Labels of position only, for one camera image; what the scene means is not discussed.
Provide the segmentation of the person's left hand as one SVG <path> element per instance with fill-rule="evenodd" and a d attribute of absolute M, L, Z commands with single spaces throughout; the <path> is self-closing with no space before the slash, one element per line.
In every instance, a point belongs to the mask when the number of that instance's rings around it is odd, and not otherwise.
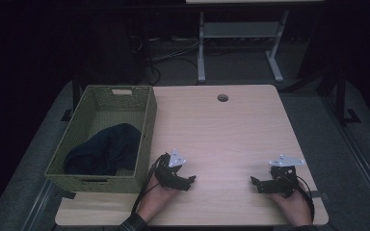
<path fill-rule="evenodd" d="M 179 193 L 179 190 L 164 188 L 158 179 L 152 175 L 136 213 L 149 223 L 155 218 Z"/>

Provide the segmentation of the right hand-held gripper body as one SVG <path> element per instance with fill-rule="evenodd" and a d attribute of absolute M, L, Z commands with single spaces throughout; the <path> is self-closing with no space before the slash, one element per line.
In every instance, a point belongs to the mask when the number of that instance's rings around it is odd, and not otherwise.
<path fill-rule="evenodd" d="M 285 198 L 299 186 L 296 166 L 303 166 L 304 159 L 279 155 L 269 162 L 272 179 L 265 182 L 264 193 L 281 193 Z"/>

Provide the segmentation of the aluminium floor rail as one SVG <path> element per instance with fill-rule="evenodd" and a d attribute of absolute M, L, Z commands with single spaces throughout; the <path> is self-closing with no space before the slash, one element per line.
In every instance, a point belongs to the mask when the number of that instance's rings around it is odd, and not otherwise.
<path fill-rule="evenodd" d="M 21 231 L 37 230 L 38 224 L 43 216 L 44 210 L 50 199 L 51 193 L 53 193 L 53 190 L 53 183 L 49 180 L 45 180 L 33 203 L 32 209 L 22 225 Z"/>
<path fill-rule="evenodd" d="M 357 145 L 356 140 L 354 139 L 353 135 L 351 134 L 348 126 L 345 122 L 341 122 L 338 119 L 338 116 L 335 113 L 334 105 L 332 104 L 331 100 L 323 97 L 321 99 L 323 105 L 326 108 L 332 122 L 338 132 L 340 133 L 341 137 L 343 138 L 344 142 L 349 147 L 351 154 L 355 160 L 357 165 L 358 171 L 361 174 L 364 182 L 366 183 L 369 191 L 370 191 L 370 165 L 364 157 L 364 153 L 362 152 L 361 148 Z"/>

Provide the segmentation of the white metal desk frame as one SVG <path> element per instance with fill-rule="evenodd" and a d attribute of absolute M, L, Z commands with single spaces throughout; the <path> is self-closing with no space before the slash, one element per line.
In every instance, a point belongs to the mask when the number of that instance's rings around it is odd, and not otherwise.
<path fill-rule="evenodd" d="M 284 32 L 289 11 L 284 11 L 279 21 L 271 22 L 206 22 L 204 12 L 199 13 L 198 31 L 198 82 L 206 81 L 204 43 L 208 39 L 273 39 L 273 47 L 266 51 L 266 59 L 275 81 L 284 78 L 278 67 L 276 54 Z"/>

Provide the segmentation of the black tape strip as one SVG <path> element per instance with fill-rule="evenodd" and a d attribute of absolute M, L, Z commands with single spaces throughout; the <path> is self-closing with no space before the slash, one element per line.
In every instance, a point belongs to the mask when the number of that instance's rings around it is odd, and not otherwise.
<path fill-rule="evenodd" d="M 75 192 L 67 192 L 67 191 L 63 191 L 63 190 L 58 190 L 56 192 L 56 195 L 60 198 L 65 198 L 65 199 L 73 199 L 76 195 Z"/>
<path fill-rule="evenodd" d="M 308 196 L 310 196 L 311 198 L 322 198 L 323 200 L 329 200 L 330 197 L 327 193 L 325 192 L 319 192 L 319 191 L 310 191 L 310 192 L 306 192 L 306 194 Z"/>

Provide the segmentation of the dark navy garment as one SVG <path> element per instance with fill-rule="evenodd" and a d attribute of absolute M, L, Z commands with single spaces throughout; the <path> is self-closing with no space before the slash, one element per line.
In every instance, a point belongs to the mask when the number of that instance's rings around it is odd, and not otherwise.
<path fill-rule="evenodd" d="M 72 148 L 64 160 L 64 171 L 74 175 L 115 175 L 120 169 L 134 170 L 141 132 L 121 123 L 101 130 Z"/>

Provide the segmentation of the green woven basket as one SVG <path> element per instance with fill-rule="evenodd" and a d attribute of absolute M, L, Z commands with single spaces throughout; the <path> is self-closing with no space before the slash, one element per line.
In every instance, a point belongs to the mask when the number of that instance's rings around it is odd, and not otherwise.
<path fill-rule="evenodd" d="M 145 183 L 157 103 L 151 86 L 86 87 L 80 102 L 46 169 L 45 176 L 69 192 L 138 193 Z M 112 175 L 68 174 L 66 156 L 72 148 L 100 131 L 127 123 L 141 133 L 132 170 L 120 168 Z"/>

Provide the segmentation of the black metal post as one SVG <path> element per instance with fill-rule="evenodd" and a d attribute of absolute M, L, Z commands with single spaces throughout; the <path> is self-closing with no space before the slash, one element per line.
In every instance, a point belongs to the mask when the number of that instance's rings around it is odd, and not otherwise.
<path fill-rule="evenodd" d="M 335 95 L 335 117 L 342 126 L 346 126 L 348 123 L 361 123 L 361 120 L 357 116 L 353 109 L 348 109 L 345 106 L 346 98 L 346 78 L 345 73 L 340 71 L 336 78 L 336 95 Z"/>
<path fill-rule="evenodd" d="M 69 122 L 77 108 L 80 100 L 80 85 L 78 83 L 78 78 L 74 76 L 69 84 L 69 94 L 67 97 L 68 108 L 64 111 L 61 121 Z"/>

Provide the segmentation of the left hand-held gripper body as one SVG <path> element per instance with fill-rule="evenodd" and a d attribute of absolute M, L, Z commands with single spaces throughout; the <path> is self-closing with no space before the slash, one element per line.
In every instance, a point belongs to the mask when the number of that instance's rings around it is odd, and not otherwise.
<path fill-rule="evenodd" d="M 185 163 L 182 155 L 173 149 L 171 153 L 160 156 L 154 175 L 163 187 L 177 190 L 179 185 L 189 184 L 188 178 L 177 175 Z"/>

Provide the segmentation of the person's right hand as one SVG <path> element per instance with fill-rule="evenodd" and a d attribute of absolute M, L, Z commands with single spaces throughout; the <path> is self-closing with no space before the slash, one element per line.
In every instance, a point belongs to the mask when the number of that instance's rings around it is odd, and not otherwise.
<path fill-rule="evenodd" d="M 305 197 L 299 190 L 294 190 L 294 192 L 287 198 L 277 193 L 271 193 L 268 197 L 277 204 L 286 220 L 293 227 L 313 224 L 311 210 Z"/>

